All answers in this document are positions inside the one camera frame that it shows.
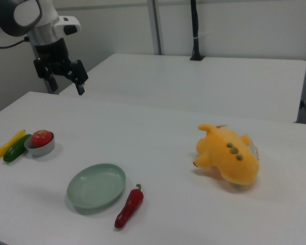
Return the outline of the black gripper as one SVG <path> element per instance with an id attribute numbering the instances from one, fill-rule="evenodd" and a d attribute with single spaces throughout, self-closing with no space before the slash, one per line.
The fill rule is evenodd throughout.
<path id="1" fill-rule="evenodd" d="M 84 84 L 88 80 L 87 72 L 81 60 L 70 62 L 64 38 L 48 45 L 36 45 L 37 58 L 34 60 L 39 78 L 44 79 L 48 91 L 57 91 L 58 84 L 54 75 L 66 76 L 72 81 L 78 95 L 85 93 Z"/>

